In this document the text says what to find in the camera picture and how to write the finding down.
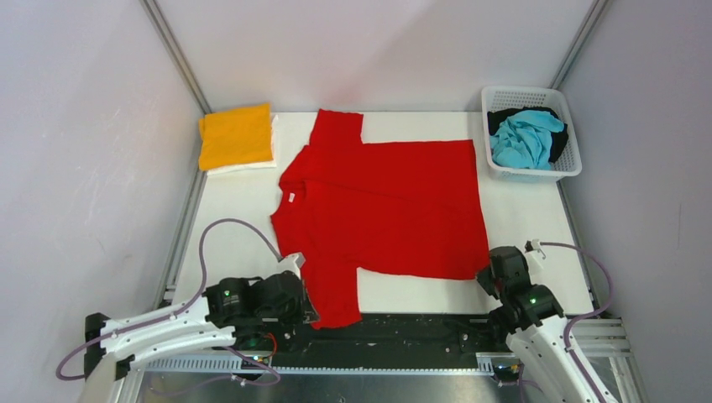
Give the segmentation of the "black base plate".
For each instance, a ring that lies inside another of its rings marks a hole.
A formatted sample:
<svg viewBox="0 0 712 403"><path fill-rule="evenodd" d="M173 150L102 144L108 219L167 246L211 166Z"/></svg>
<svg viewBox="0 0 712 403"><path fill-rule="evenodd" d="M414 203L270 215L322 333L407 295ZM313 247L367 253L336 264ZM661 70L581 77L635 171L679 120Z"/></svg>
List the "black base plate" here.
<svg viewBox="0 0 712 403"><path fill-rule="evenodd" d="M233 326L240 348L275 352L274 365L296 369L475 369L480 357L510 352L485 315L367 313L355 324L322 329L297 317L212 320Z"/></svg>

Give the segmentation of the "left controller board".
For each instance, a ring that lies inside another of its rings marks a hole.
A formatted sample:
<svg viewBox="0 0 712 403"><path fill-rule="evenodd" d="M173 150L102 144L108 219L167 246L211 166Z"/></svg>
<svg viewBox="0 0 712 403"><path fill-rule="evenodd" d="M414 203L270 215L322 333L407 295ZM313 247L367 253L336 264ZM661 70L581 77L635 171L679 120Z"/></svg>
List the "left controller board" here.
<svg viewBox="0 0 712 403"><path fill-rule="evenodd" d="M266 370L269 366L269 359L261 356L248 356L246 359L241 359L240 363L242 371Z"/></svg>

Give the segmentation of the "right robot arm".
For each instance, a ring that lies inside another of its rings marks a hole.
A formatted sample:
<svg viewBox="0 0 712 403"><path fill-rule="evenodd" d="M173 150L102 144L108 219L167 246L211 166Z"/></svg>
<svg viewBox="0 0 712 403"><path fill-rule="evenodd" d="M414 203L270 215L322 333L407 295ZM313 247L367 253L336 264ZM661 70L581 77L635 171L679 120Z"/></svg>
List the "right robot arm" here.
<svg viewBox="0 0 712 403"><path fill-rule="evenodd" d="M580 319L568 319L553 292L531 279L544 259L531 245L524 251L490 250L489 266L477 275L484 291L500 302L488 314L489 342L514 353L551 402L615 402L573 335Z"/></svg>

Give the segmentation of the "controller board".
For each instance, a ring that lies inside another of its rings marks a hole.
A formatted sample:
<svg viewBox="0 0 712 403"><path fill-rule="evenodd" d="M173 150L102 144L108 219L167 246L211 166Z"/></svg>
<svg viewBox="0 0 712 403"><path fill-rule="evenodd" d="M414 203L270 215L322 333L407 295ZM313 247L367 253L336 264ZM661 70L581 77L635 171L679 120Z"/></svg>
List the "controller board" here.
<svg viewBox="0 0 712 403"><path fill-rule="evenodd" d="M503 385L517 385L521 380L522 370L523 366L521 364L497 364L493 368L492 378L495 382Z"/></svg>
<svg viewBox="0 0 712 403"><path fill-rule="evenodd" d="M242 371L266 370L269 366L269 359L261 356L248 356L246 359L241 359L240 363Z"/></svg>

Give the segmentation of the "folded orange t-shirt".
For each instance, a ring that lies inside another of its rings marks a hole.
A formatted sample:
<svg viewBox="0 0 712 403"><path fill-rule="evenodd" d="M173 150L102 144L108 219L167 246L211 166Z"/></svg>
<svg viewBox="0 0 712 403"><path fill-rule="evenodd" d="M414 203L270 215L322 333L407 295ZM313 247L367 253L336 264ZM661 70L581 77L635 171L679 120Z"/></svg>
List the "folded orange t-shirt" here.
<svg viewBox="0 0 712 403"><path fill-rule="evenodd" d="M207 114L199 121L199 133L202 171L274 161L268 103Z"/></svg>

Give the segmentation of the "aluminium frame rail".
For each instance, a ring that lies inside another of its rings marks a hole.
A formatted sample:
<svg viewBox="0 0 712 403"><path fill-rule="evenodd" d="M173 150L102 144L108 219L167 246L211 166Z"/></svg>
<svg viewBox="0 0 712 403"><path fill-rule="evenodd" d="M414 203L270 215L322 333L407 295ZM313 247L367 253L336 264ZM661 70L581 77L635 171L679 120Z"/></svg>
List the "aluminium frame rail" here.
<svg viewBox="0 0 712 403"><path fill-rule="evenodd" d="M594 319L584 320L573 328L579 346L590 359L632 357L631 345L627 340L626 330L621 320ZM281 374L484 374L491 373L497 364L510 364L517 361L512 353L491 353L479 358L475 369L296 369L278 367L273 364L274 355L267 351L242 352L244 355L267 357L270 366ZM257 371L242 371L238 356L217 349L202 350L193 353L177 354L169 358L157 359L145 364L146 371L189 372L198 374L249 374Z"/></svg>

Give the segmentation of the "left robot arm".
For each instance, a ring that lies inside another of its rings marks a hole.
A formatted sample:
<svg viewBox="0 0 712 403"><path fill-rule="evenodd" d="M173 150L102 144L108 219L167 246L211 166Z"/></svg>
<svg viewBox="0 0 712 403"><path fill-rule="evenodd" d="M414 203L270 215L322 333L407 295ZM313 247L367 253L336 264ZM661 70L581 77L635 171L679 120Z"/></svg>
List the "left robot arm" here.
<svg viewBox="0 0 712 403"><path fill-rule="evenodd" d="M301 277L290 270L266 279L225 278L193 302L114 320L86 317L85 385L81 402L107 402L113 385L157 359L203 348L254 350L266 322L301 325L318 321Z"/></svg>

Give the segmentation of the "red t-shirt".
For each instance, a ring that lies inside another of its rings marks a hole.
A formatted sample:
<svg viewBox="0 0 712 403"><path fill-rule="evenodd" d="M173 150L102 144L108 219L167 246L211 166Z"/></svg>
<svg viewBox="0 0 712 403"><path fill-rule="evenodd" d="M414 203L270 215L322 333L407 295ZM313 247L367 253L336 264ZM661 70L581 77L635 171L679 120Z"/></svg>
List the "red t-shirt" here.
<svg viewBox="0 0 712 403"><path fill-rule="evenodd" d="M358 269L472 280L490 262L473 143L367 144L363 122L320 110L279 181L271 222L281 253L304 256L316 329L360 321Z"/></svg>

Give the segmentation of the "right controller board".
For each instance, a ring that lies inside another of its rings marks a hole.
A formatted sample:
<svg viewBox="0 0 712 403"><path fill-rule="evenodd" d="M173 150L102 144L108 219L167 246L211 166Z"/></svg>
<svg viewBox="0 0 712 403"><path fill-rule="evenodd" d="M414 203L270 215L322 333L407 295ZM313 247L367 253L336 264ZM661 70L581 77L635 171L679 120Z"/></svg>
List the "right controller board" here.
<svg viewBox="0 0 712 403"><path fill-rule="evenodd" d="M523 366L521 364L497 364L493 368L492 378L495 382L503 385L517 385L521 380L522 370Z"/></svg>

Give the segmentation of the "folded white t-shirt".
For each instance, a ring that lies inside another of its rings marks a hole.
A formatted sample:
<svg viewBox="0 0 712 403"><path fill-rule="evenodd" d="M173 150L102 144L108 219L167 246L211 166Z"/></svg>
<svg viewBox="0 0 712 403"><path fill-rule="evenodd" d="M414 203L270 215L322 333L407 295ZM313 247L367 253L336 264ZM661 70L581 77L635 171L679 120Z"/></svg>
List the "folded white t-shirt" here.
<svg viewBox="0 0 712 403"><path fill-rule="evenodd" d="M199 168L207 175L276 167L273 124L278 118L219 118L200 121Z"/></svg>

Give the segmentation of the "white plastic basket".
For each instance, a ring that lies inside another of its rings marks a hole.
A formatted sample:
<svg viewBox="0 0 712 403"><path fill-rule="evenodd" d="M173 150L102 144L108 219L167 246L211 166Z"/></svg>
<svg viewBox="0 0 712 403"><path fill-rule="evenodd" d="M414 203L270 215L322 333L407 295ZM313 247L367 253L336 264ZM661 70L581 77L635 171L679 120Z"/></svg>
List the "white plastic basket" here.
<svg viewBox="0 0 712 403"><path fill-rule="evenodd" d="M484 152L499 180L556 182L582 170L565 96L533 86L487 86L481 92Z"/></svg>

